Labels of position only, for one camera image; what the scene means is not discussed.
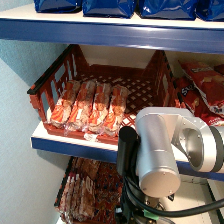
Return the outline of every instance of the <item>blue shelf edge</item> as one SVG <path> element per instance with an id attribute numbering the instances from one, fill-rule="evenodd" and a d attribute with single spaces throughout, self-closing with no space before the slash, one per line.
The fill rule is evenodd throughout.
<path id="1" fill-rule="evenodd" d="M 223 29 L 0 19 L 0 39 L 224 54 Z"/>
<path id="2" fill-rule="evenodd" d="M 60 153 L 69 156 L 77 156 L 88 159 L 95 159 L 109 163 L 116 163 L 117 152 L 106 149 L 93 148 L 82 145 L 74 145 L 71 143 L 58 142 L 48 139 L 31 137 L 32 148 Z M 202 173 L 192 170 L 187 162 L 177 161 L 179 173 L 183 175 L 202 177 L 212 180 L 224 181 L 224 174 L 220 173 Z"/>

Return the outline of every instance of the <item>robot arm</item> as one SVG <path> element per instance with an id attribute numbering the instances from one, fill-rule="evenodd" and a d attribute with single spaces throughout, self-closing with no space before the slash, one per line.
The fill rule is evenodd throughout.
<path id="1" fill-rule="evenodd" d="M 164 107 L 141 110 L 135 127 L 136 131 L 130 127 L 120 130 L 117 156 L 117 171 L 126 185 L 122 194 L 131 204 L 143 208 L 149 199 L 170 196 L 178 190 L 181 181 L 172 147 L 184 153 L 195 171 L 224 173 L 224 127 L 208 126 L 186 109 Z M 177 212 L 176 217 L 186 214 Z"/>

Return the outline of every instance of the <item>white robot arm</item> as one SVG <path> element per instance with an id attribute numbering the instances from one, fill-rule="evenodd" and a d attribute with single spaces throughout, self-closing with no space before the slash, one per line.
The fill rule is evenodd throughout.
<path id="1" fill-rule="evenodd" d="M 179 188 L 172 145 L 184 153 L 193 170 L 224 172 L 223 127 L 208 126 L 187 109 L 164 107 L 141 110 L 135 125 L 141 139 L 136 172 L 144 194 L 159 198 Z"/>
<path id="2" fill-rule="evenodd" d="M 149 107 L 137 114 L 135 129 L 125 126 L 119 132 L 117 171 L 124 186 L 117 223 L 148 223 L 153 219 L 145 217 L 145 210 L 160 217 L 185 217 L 224 207 L 222 199 L 182 211 L 157 209 L 159 198 L 173 195 L 181 183 L 173 147 L 193 170 L 224 173 L 224 127 L 208 126 L 187 109 Z"/>

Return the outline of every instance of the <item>red package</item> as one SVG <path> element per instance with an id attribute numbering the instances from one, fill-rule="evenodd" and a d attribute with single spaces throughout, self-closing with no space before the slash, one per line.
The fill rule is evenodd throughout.
<path id="1" fill-rule="evenodd" d="M 199 91 L 194 87 L 194 83 L 182 77 L 176 81 L 178 88 L 181 90 L 183 100 L 189 110 L 200 117 L 207 125 L 224 125 L 224 119 L 217 114 L 212 113 L 205 105 Z"/>
<path id="2" fill-rule="evenodd" d="M 75 102 L 76 95 L 80 88 L 80 82 L 78 81 L 68 81 L 65 85 L 65 89 L 58 99 L 55 105 L 54 111 L 51 115 L 51 123 L 57 127 L 61 128 L 68 120 L 72 105 Z"/>
<path id="3" fill-rule="evenodd" d="M 90 80 L 82 83 L 68 120 L 67 129 L 69 131 L 82 131 L 83 128 L 88 124 L 89 116 L 92 111 L 92 102 L 95 88 L 95 81 Z"/>
<path id="4" fill-rule="evenodd" d="M 214 70 L 221 75 L 224 75 L 224 64 L 215 66 Z"/>
<path id="5" fill-rule="evenodd" d="M 110 102 L 109 113 L 103 124 L 105 134 L 113 137 L 118 134 L 123 120 L 124 111 L 126 109 L 128 94 L 129 92 L 126 87 L 120 85 L 113 87 L 113 95 Z"/>
<path id="6" fill-rule="evenodd" d="M 100 134 L 103 122 L 108 114 L 111 85 L 109 83 L 97 83 L 94 97 L 93 111 L 89 118 L 89 130 Z"/>
<path id="7" fill-rule="evenodd" d="M 180 64 L 209 110 L 224 117 L 224 77 L 202 62 Z"/>

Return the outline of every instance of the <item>black cable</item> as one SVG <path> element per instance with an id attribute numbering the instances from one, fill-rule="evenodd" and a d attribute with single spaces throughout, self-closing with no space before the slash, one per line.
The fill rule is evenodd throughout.
<path id="1" fill-rule="evenodd" d="M 133 200 L 143 209 L 147 210 L 148 212 L 151 212 L 155 215 L 162 216 L 162 217 L 173 217 L 173 218 L 179 218 L 179 217 L 186 217 L 186 216 L 192 216 L 192 215 L 198 215 L 204 212 L 208 212 L 211 210 L 216 210 L 221 207 L 224 207 L 224 199 L 221 199 L 219 201 L 213 202 L 211 204 L 186 209 L 186 210 L 180 210 L 180 211 L 160 211 L 154 208 L 151 208 L 147 205 L 145 205 L 143 202 L 141 202 L 131 191 L 129 185 L 128 185 L 128 178 L 124 178 L 125 186 L 128 191 L 128 194 L 132 197 Z"/>

